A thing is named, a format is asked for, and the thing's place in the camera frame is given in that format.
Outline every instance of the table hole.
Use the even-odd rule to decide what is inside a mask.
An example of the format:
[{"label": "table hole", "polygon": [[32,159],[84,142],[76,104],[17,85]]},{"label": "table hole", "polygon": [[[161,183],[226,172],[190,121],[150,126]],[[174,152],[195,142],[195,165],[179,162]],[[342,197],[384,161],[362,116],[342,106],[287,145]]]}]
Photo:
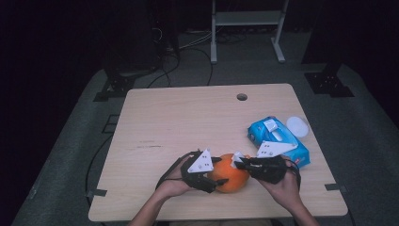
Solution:
[{"label": "table hole", "polygon": [[238,93],[237,94],[237,99],[239,101],[246,101],[248,99],[247,95],[245,93]]}]

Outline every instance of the blue package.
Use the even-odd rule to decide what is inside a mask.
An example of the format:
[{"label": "blue package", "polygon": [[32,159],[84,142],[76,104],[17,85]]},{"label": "blue package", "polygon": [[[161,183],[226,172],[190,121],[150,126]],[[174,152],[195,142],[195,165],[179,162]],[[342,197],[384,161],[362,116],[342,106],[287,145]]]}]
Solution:
[{"label": "blue package", "polygon": [[269,116],[252,123],[248,128],[247,136],[258,149],[264,141],[295,144],[297,145],[295,149],[282,155],[289,157],[299,168],[311,162],[309,150],[276,117]]}]

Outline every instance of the orange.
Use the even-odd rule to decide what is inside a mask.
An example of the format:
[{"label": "orange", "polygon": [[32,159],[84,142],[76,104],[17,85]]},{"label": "orange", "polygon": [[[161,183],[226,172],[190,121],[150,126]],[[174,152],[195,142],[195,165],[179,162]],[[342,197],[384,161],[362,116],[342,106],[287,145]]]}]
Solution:
[{"label": "orange", "polygon": [[214,163],[214,170],[208,172],[207,177],[217,181],[228,178],[229,181],[223,186],[217,186],[216,190],[224,193],[232,193],[241,189],[249,178],[249,173],[243,169],[236,169],[231,166],[233,153],[226,153],[220,156],[222,159]]}]

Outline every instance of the gray floor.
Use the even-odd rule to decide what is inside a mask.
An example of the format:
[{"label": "gray floor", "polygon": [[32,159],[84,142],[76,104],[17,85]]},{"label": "gray floor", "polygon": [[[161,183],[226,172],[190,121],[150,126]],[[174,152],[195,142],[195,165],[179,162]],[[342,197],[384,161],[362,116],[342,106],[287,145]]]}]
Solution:
[{"label": "gray floor", "polygon": [[[271,34],[248,35],[233,45],[218,45],[218,63],[210,85],[289,83],[318,139],[328,165],[357,225],[397,225],[399,222],[399,132],[361,78],[346,66],[339,77],[355,97],[331,98],[313,94],[304,73],[324,65],[301,65],[309,33],[283,33],[280,45],[286,63],[277,62]],[[181,45],[196,36],[180,36]],[[196,46],[209,54],[209,43]],[[165,70],[177,61],[167,57]],[[137,79],[135,89],[146,88],[162,74]],[[211,64],[199,51],[182,51],[179,67],[169,74],[172,87],[205,86]],[[103,128],[112,114],[119,114],[123,98],[93,102],[106,80],[103,71],[93,75],[48,157],[13,225],[100,225],[88,219],[85,182],[94,189],[108,151],[109,134]],[[152,88],[167,87],[162,77]],[[353,225],[351,217],[318,218],[322,225]],[[293,225],[290,218],[281,220]],[[126,222],[106,222],[125,225]]]}]

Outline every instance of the person's arm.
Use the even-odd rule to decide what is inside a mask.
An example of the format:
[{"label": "person's arm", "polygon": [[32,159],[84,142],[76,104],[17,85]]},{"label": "person's arm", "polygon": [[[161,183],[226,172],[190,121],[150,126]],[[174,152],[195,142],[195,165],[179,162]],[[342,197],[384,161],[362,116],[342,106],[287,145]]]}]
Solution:
[{"label": "person's arm", "polygon": [[258,180],[261,185],[267,189],[273,199],[284,207],[294,217],[300,226],[318,226],[319,223],[311,215],[308,208],[303,204],[299,196],[299,188],[296,183],[296,176],[287,170],[284,178],[276,185]]},{"label": "person's arm", "polygon": [[144,203],[135,217],[129,222],[128,226],[151,226],[158,217],[159,211],[162,205],[170,198],[174,196],[183,195],[188,190],[193,190],[184,181],[173,180],[180,179],[182,175],[180,173],[180,167],[182,163],[170,173],[168,179],[165,180],[149,197]]}]

